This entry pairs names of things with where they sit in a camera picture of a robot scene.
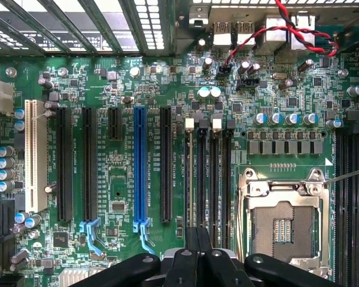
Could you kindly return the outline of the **white expansion slot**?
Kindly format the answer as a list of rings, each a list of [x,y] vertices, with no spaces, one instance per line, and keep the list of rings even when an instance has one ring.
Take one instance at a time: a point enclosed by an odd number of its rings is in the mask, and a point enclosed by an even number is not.
[[[25,211],[47,208],[48,132],[44,102],[25,100]]]

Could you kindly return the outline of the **large silver port block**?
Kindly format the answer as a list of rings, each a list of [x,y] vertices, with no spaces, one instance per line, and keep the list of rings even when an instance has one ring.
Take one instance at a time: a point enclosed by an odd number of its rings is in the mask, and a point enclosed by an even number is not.
[[[284,27],[285,20],[280,16],[267,16],[265,21],[265,27]],[[275,51],[279,48],[287,39],[287,32],[284,30],[268,30],[264,34],[265,47],[269,51]]]
[[[292,14],[290,19],[297,29],[315,29],[315,16],[311,16],[308,13]],[[302,33],[302,35],[307,42],[315,44],[315,36],[313,34]],[[306,47],[298,42],[293,33],[290,33],[290,45],[292,50],[306,50]]]

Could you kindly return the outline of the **silver finned heatsink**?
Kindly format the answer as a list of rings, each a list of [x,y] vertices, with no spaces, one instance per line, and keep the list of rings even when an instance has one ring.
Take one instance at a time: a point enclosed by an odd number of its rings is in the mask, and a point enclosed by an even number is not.
[[[103,267],[65,268],[59,275],[59,287],[69,287],[104,270]]]

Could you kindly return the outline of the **short black expansion slot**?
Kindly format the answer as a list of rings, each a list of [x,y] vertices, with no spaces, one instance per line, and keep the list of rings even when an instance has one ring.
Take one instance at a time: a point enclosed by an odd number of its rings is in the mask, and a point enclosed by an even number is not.
[[[122,140],[122,111],[120,108],[108,109],[108,138],[114,141]]]

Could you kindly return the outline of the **silver CPU socket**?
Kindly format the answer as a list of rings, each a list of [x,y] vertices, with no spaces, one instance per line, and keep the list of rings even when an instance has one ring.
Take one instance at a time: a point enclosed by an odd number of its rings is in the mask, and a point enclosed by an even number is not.
[[[252,168],[244,173],[251,229],[246,257],[265,254],[328,279],[330,193],[322,170],[313,168],[305,179],[267,179]]]

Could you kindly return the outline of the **blue expansion slot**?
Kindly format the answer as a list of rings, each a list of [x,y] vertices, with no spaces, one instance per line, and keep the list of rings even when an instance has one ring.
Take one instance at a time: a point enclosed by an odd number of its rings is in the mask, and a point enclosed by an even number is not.
[[[150,226],[147,200],[147,110],[144,106],[133,109],[134,205],[133,232],[139,234],[143,250],[154,251],[147,245]]]

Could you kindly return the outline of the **green motherboard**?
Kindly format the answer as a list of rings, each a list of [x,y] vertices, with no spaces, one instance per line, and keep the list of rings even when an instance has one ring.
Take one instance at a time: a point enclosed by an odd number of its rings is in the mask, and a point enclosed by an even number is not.
[[[2,159],[0,191],[14,202],[20,266],[5,265],[4,278],[19,275],[21,287],[59,287],[65,268],[110,267],[146,252],[133,232],[133,109],[147,110],[147,200],[150,226],[147,245],[158,257],[185,242],[188,221],[185,119],[194,119],[193,227],[197,226],[197,130],[208,120],[206,138],[206,228],[211,241],[211,123],[222,119],[219,147],[218,245],[222,247],[222,157],[226,120],[235,120],[231,150],[229,250],[236,254],[236,207],[239,176],[247,168],[267,179],[305,179],[317,167],[325,180],[337,177],[336,130],[344,129],[347,146],[359,132],[359,48],[334,58],[311,54],[310,67],[278,63],[271,56],[237,55],[228,78],[216,79],[224,56],[210,52],[177,58],[147,59],[9,59],[1,78],[15,88],[14,117],[1,121],[1,142],[14,154]],[[25,100],[44,102],[48,132],[48,206],[25,211]],[[172,110],[172,219],[161,221],[160,108]],[[97,113],[98,217],[95,246],[88,249],[82,220],[82,109]],[[69,222],[57,218],[56,111],[69,108],[72,118],[72,204]],[[122,140],[108,138],[108,109],[122,111]],[[349,159],[347,151],[347,173]],[[330,193],[330,267],[336,282],[335,183]]]

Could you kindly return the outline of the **open metal PC case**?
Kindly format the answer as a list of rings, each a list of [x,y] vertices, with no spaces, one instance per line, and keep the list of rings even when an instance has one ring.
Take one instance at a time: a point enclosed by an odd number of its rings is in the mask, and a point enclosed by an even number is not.
[[[0,57],[181,54],[197,39],[212,47],[215,22],[285,23],[292,14],[315,16],[341,51],[359,47],[359,0],[0,0]],[[265,47],[264,34],[246,49]]]

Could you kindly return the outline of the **RAM slot with black latches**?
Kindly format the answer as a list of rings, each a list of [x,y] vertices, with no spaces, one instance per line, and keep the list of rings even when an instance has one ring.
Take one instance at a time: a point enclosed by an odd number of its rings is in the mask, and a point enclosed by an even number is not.
[[[341,176],[347,172],[347,141],[344,129],[336,130],[336,169],[335,175]],[[346,223],[346,208],[347,208],[347,194],[346,184],[344,179],[340,179],[335,183],[335,211],[336,211],[336,282],[346,286],[347,285],[347,263],[345,255],[347,252],[347,223]]]
[[[197,226],[206,227],[206,138],[208,120],[199,120],[197,130]]]
[[[230,245],[230,211],[231,211],[231,144],[235,131],[235,120],[227,119],[223,133],[223,157],[222,157],[222,247]]]

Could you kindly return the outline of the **long black expansion slot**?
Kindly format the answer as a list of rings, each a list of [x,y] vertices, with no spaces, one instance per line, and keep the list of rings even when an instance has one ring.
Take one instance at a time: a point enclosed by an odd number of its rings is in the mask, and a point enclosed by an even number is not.
[[[160,192],[161,221],[172,219],[172,110],[160,108]]]
[[[69,108],[56,111],[57,218],[69,222],[72,204],[72,118]]]
[[[96,229],[101,224],[98,217],[98,152],[97,113],[92,107],[82,109],[82,181],[83,199],[80,231],[86,234],[88,249],[97,256],[102,251],[95,246]]]

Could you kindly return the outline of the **small silver port block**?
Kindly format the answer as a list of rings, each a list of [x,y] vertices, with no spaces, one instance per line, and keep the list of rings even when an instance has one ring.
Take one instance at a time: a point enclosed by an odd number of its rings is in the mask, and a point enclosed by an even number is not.
[[[229,51],[232,44],[232,24],[215,22],[212,26],[212,47],[216,51]]]
[[[237,22],[237,45],[241,45],[255,32],[254,22]]]

